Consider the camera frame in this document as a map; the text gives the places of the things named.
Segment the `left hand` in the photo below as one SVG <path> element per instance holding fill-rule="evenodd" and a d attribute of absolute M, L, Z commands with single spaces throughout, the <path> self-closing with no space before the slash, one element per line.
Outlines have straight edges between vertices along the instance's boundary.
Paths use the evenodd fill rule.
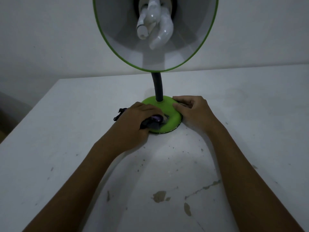
<path fill-rule="evenodd" d="M 137 147 L 146 140 L 149 132 L 149 129 L 140 129 L 141 123 L 153 115 L 164 114 L 154 105 L 136 102 L 119 117 L 98 143 L 117 154 Z"/>

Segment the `hand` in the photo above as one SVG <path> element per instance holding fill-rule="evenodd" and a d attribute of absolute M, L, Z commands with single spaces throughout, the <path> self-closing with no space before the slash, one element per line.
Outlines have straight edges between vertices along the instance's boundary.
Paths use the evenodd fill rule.
<path fill-rule="evenodd" d="M 174 96 L 173 99 L 179 102 L 173 107 L 196 128 L 210 132 L 220 123 L 202 96 Z"/>
<path fill-rule="evenodd" d="M 98 143 L 117 154 L 133 149 L 148 137 L 149 129 L 140 129 L 141 123 L 158 114 L 164 115 L 160 108 L 136 102 L 119 117 Z"/>

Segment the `green lamp base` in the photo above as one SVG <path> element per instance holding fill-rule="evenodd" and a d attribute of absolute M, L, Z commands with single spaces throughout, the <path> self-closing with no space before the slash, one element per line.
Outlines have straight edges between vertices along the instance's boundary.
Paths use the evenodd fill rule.
<path fill-rule="evenodd" d="M 151 129 L 150 132 L 153 134 L 165 134 L 168 132 L 172 132 L 176 129 L 182 120 L 182 115 L 173 108 L 173 103 L 177 103 L 174 99 L 168 96 L 163 96 L 162 102 L 157 102 L 155 96 L 146 98 L 142 101 L 144 104 L 152 104 L 156 107 L 160 108 L 164 114 L 169 116 L 169 120 L 167 124 L 161 127 L 159 130 Z"/>

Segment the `white table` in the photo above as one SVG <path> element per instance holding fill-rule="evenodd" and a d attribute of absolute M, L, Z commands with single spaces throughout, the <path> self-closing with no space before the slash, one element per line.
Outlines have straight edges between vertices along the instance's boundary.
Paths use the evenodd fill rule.
<path fill-rule="evenodd" d="M 165 95 L 208 100 L 305 230 L 308 74 L 309 65 L 296 65 L 162 75 Z M 150 74 L 59 80 L 0 145 L 0 231 L 21 231 L 113 124 L 118 109 L 151 95 Z M 181 124 L 119 156 L 98 188 L 83 231 L 237 231 L 223 185 L 198 191 L 220 179 L 207 142 Z M 170 200 L 154 202 L 157 191 L 166 191 Z"/>

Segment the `forearm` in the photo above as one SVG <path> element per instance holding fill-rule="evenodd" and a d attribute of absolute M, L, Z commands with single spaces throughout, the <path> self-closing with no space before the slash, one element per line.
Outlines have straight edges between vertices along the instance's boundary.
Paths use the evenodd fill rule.
<path fill-rule="evenodd" d="M 76 231 L 94 192 L 118 153 L 97 142 L 80 166 L 30 222 L 28 231 Z"/>
<path fill-rule="evenodd" d="M 241 231 L 302 231 L 219 122 L 207 132 Z"/>

